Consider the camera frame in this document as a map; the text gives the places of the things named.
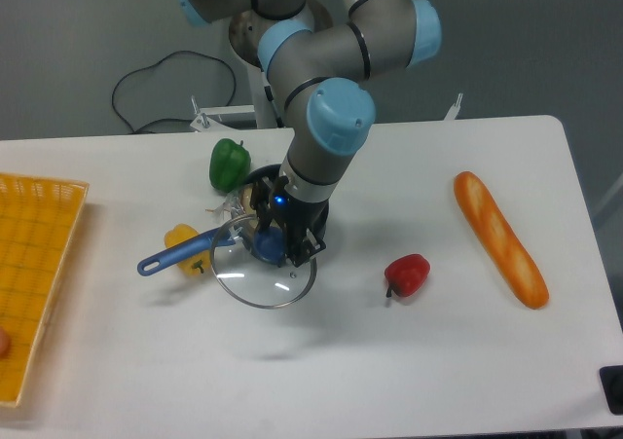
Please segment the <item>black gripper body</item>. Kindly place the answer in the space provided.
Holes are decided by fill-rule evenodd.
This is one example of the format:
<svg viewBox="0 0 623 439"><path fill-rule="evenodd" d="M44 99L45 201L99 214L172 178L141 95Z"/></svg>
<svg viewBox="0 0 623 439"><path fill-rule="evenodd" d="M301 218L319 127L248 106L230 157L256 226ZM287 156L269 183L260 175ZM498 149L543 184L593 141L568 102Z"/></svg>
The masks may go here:
<svg viewBox="0 0 623 439"><path fill-rule="evenodd" d="M329 201L298 199L286 175L251 174L250 204L264 230L275 222L283 232L285 249L325 249Z"/></svg>

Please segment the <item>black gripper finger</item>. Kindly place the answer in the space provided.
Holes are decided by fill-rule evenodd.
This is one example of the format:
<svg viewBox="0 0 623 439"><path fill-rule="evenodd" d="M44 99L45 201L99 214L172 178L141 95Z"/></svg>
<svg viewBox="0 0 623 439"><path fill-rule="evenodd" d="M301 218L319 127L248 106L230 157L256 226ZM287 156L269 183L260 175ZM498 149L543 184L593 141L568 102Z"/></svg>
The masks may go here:
<svg viewBox="0 0 623 439"><path fill-rule="evenodd" d="M288 234L286 249L288 259L294 267L298 268L325 249L323 233L314 233L312 230L306 229L302 234Z"/></svg>
<svg viewBox="0 0 623 439"><path fill-rule="evenodd" d="M255 252L265 263L282 267L286 260L283 230L273 220L266 202L256 206Z"/></svg>

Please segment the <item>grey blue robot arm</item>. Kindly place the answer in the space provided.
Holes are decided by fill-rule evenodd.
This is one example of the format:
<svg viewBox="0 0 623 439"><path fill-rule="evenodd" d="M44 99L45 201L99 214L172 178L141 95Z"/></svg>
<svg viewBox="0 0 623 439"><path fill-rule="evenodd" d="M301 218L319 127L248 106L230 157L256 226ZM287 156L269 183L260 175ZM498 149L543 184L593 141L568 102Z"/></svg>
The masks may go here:
<svg viewBox="0 0 623 439"><path fill-rule="evenodd" d="M295 266L324 248L320 219L376 108L362 83L433 58L440 18L427 0L344 0L347 22L316 29L308 0L178 0L187 18L211 23L250 14L252 45L294 137L275 180L254 189L262 226L277 224Z"/></svg>

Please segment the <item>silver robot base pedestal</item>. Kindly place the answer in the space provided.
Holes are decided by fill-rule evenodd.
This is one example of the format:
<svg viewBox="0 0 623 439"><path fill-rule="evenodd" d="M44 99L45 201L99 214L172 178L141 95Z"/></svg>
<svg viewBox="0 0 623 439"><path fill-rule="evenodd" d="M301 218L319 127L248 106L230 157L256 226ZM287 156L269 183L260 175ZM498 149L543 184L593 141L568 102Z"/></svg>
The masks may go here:
<svg viewBox="0 0 623 439"><path fill-rule="evenodd" d="M316 0L307 0L303 10L294 19L313 30L323 30L333 25L329 12ZM246 68L257 128L284 126L272 88L257 56L261 36L274 24L275 20L262 18L253 11L234 15L229 24L230 45Z"/></svg>

